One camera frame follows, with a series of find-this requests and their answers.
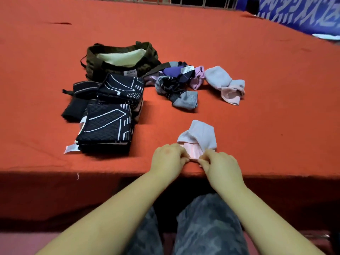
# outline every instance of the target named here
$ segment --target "stack of folded clothes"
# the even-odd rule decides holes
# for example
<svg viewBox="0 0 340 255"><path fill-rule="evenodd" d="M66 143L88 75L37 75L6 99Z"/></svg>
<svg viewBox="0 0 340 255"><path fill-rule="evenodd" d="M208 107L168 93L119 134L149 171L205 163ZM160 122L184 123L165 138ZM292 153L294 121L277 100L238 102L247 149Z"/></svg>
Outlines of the stack of folded clothes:
<svg viewBox="0 0 340 255"><path fill-rule="evenodd" d="M63 90L73 98L62 116L68 119L65 114L72 114L71 121L84 123L75 141L77 149L83 153L128 152L143 107L143 92L142 78L113 73L101 84L82 81L73 85L73 91ZM82 105L74 106L75 98Z"/></svg>

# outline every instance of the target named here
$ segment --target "banner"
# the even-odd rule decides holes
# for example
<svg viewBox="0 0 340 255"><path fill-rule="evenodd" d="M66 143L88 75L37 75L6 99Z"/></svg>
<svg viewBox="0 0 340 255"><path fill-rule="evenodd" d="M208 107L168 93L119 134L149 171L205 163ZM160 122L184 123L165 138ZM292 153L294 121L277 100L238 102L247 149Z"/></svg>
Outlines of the banner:
<svg viewBox="0 0 340 255"><path fill-rule="evenodd" d="M236 9L246 4L238 0ZM340 35L340 0L260 0L257 15L310 35Z"/></svg>

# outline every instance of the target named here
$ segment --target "table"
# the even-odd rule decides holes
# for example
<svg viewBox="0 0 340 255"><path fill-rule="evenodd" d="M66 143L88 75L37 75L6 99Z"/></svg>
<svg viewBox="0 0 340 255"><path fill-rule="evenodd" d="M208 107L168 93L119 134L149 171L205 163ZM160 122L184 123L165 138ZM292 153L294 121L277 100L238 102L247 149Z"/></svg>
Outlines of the table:
<svg viewBox="0 0 340 255"><path fill-rule="evenodd" d="M44 220L105 201L121 176L147 172L154 150L176 142L192 120L214 126L218 151L235 156L249 186L286 218L297 222L306 218L303 209L340 200L337 46L244 12L92 0L2 3L0 218ZM69 102L61 89L85 79L79 61L86 48L135 41L151 42L162 62L220 65L245 80L245 99L232 106L204 85L191 113L150 87L129 156L63 155L79 125L60 116ZM183 176L204 175L189 163Z"/></svg>

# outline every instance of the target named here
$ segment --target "dark stain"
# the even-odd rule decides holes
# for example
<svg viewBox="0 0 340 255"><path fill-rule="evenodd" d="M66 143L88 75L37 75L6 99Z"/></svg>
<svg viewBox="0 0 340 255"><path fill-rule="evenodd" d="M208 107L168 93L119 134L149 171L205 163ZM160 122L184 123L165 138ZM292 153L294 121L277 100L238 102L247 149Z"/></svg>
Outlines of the dark stain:
<svg viewBox="0 0 340 255"><path fill-rule="evenodd" d="M312 50L310 50L310 49L308 49L308 48L304 48L304 47L302 47L301 50L302 50L302 51L309 52L309 53L312 51Z"/></svg>
<svg viewBox="0 0 340 255"><path fill-rule="evenodd" d="M50 22L50 24L60 24L60 25L72 25L69 22Z"/></svg>

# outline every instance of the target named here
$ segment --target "gray camouflage pants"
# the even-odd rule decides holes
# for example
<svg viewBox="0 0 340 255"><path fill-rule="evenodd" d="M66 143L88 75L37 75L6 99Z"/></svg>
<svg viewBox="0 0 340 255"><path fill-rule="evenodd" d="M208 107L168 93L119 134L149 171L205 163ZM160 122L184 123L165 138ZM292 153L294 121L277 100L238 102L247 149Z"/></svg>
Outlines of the gray camouflage pants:
<svg viewBox="0 0 340 255"><path fill-rule="evenodd" d="M195 198L178 216L174 255L249 255L240 222L218 194ZM146 214L125 255L161 255L153 208Z"/></svg>

